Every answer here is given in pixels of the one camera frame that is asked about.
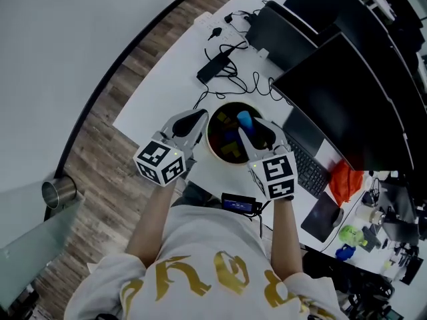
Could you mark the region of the cream patterned bucket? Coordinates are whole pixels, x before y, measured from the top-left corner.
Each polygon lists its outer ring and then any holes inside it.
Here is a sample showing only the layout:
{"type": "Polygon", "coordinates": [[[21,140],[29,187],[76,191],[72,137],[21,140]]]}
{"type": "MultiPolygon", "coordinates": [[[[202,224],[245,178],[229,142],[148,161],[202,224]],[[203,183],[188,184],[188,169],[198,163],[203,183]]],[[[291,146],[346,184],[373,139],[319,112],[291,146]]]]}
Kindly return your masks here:
{"type": "Polygon", "coordinates": [[[238,129],[241,127],[238,114],[248,112],[250,117],[261,114],[252,106],[242,102],[225,103],[216,109],[207,125],[207,144],[211,152],[220,160],[232,164],[243,165],[248,162],[238,129]]]}

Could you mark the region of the person's leg in jeans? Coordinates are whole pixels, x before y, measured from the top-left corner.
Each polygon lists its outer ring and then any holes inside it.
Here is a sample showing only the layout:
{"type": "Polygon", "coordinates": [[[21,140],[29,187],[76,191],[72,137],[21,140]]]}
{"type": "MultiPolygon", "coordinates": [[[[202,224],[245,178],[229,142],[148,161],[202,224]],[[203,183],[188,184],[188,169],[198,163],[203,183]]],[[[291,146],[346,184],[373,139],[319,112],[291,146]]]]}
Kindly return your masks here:
{"type": "Polygon", "coordinates": [[[195,183],[189,181],[183,190],[181,196],[177,198],[171,205],[171,207],[180,205],[192,205],[196,207],[207,207],[213,202],[212,194],[202,189],[195,183]]]}

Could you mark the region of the person's right forearm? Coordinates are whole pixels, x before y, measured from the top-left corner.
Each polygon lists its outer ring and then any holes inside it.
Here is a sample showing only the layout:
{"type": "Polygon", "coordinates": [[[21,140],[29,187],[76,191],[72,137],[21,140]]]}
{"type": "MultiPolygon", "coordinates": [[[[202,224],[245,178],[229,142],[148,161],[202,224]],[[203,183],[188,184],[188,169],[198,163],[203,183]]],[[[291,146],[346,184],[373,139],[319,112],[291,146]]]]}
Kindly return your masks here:
{"type": "Polygon", "coordinates": [[[282,281],[303,272],[294,210],[287,199],[274,201],[271,266],[282,281]]]}

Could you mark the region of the black desktop computer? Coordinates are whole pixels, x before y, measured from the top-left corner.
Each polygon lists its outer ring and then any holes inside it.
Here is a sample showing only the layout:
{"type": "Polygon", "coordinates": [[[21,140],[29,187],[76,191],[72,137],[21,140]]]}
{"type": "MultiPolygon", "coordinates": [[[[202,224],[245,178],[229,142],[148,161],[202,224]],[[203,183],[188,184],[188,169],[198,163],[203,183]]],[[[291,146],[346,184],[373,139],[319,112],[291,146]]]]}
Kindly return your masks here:
{"type": "Polygon", "coordinates": [[[267,58],[286,71],[309,57],[316,49],[316,34],[295,15],[275,1],[268,1],[246,33],[249,44],[265,49],[267,58]]]}

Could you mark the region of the orange plastic bag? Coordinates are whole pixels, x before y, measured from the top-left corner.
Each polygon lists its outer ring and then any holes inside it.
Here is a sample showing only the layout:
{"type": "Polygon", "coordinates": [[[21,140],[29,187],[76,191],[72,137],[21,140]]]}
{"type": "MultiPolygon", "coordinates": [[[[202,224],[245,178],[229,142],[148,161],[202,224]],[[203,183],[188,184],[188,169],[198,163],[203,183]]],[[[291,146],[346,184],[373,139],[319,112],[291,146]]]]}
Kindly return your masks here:
{"type": "Polygon", "coordinates": [[[353,170],[344,160],[341,160],[332,170],[330,190],[338,207],[350,201],[350,198],[361,189],[363,171],[353,170]]]}

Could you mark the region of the black device with blue screen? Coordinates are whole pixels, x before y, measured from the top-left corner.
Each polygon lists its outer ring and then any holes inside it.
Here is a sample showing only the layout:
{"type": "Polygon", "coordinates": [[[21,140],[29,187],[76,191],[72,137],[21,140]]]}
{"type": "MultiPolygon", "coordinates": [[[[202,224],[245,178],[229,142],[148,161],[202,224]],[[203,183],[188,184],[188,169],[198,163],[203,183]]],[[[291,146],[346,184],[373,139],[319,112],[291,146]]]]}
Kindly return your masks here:
{"type": "Polygon", "coordinates": [[[262,203],[254,197],[222,193],[222,209],[241,215],[259,215],[262,203]]]}

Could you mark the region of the white power strip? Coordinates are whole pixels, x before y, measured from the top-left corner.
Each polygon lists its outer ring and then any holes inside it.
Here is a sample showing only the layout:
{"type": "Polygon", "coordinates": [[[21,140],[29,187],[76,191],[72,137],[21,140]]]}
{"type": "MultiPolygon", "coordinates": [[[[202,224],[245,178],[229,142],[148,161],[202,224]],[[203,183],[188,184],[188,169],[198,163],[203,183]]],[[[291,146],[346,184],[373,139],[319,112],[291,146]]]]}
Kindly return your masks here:
{"type": "Polygon", "coordinates": [[[247,45],[247,41],[241,33],[238,33],[230,24],[227,24],[223,18],[216,17],[209,12],[205,12],[197,17],[193,25],[210,45],[220,45],[223,43],[229,45],[247,45]],[[214,37],[208,41],[211,31],[215,27],[221,27],[222,33],[219,37],[214,37]]]}

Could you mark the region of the large curved black monitor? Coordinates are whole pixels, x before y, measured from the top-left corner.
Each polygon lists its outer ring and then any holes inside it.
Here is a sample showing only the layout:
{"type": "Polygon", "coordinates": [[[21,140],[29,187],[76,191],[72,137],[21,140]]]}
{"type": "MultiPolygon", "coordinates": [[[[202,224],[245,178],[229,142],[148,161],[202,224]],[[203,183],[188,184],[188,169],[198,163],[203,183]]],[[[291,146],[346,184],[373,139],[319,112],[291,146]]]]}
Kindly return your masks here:
{"type": "Polygon", "coordinates": [[[427,169],[420,128],[339,33],[272,84],[358,171],[427,169]]]}

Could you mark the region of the frosted glass panel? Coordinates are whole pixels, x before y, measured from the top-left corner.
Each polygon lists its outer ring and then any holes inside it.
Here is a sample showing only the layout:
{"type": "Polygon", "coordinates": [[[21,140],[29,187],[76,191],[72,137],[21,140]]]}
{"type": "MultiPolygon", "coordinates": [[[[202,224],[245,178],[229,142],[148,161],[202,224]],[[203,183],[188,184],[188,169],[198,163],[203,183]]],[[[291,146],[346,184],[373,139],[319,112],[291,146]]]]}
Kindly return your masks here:
{"type": "Polygon", "coordinates": [[[56,209],[46,206],[44,181],[0,192],[0,310],[6,311],[60,252],[71,232],[76,198],[56,209]]]}

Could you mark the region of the blue cloth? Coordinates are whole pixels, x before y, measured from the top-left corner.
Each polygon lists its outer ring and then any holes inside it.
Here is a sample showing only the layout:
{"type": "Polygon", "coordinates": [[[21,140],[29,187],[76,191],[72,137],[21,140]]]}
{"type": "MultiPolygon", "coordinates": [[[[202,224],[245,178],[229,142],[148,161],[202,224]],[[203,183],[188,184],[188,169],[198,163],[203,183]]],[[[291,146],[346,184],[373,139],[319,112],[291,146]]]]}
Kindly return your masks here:
{"type": "Polygon", "coordinates": [[[355,253],[356,248],[344,244],[341,248],[337,249],[335,252],[336,259],[339,261],[346,261],[350,259],[355,253]]]}

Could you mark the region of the small black keyboard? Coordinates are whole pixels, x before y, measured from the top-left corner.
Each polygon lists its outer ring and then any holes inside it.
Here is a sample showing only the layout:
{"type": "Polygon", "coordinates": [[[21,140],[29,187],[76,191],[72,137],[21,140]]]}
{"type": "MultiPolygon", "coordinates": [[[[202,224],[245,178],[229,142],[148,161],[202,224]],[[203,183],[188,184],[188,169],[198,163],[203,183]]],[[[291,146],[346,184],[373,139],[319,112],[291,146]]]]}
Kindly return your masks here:
{"type": "Polygon", "coordinates": [[[360,245],[365,251],[371,252],[374,249],[381,248],[381,242],[375,236],[375,234],[367,227],[362,228],[362,232],[364,235],[364,240],[360,245]]]}

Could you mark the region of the white flask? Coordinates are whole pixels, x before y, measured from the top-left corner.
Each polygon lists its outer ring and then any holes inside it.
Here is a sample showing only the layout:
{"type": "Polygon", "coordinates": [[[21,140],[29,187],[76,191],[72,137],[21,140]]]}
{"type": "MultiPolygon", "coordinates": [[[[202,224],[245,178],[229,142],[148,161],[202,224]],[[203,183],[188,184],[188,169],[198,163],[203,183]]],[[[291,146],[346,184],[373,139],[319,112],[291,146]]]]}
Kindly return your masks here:
{"type": "Polygon", "coordinates": [[[356,216],[373,225],[382,225],[386,215],[374,207],[361,204],[356,209],[356,216]]]}

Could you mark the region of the green drink bottle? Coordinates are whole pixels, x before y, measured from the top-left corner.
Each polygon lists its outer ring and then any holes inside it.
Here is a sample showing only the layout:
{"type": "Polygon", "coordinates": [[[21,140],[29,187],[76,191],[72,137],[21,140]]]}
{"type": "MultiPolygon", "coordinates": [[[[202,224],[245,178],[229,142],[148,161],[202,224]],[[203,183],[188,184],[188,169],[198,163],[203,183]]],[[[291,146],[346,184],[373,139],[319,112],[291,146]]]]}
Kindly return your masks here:
{"type": "Polygon", "coordinates": [[[342,227],[338,233],[338,237],[341,242],[350,247],[366,246],[368,244],[368,241],[364,238],[363,231],[353,225],[342,227]]]}

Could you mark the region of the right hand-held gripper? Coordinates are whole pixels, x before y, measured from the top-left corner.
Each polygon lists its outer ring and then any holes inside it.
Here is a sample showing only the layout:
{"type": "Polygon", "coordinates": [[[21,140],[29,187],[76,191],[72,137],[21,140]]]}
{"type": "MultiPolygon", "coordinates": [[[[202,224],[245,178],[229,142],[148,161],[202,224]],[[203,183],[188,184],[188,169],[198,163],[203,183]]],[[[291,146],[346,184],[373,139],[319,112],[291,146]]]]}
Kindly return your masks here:
{"type": "Polygon", "coordinates": [[[240,127],[239,136],[248,156],[248,169],[255,184],[267,200],[293,199],[298,182],[294,152],[281,127],[272,121],[255,117],[256,130],[267,148],[256,149],[240,127]]]}

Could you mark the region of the person's left forearm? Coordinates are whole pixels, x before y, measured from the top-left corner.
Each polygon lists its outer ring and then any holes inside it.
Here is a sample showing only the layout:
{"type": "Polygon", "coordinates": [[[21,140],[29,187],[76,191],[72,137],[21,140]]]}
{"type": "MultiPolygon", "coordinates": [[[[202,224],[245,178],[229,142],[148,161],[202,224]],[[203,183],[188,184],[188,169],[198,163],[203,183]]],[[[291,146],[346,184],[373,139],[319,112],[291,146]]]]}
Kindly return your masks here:
{"type": "Polygon", "coordinates": [[[176,182],[166,187],[157,186],[127,244],[125,252],[136,256],[146,268],[153,264],[162,245],[162,235],[169,213],[176,182]]]}

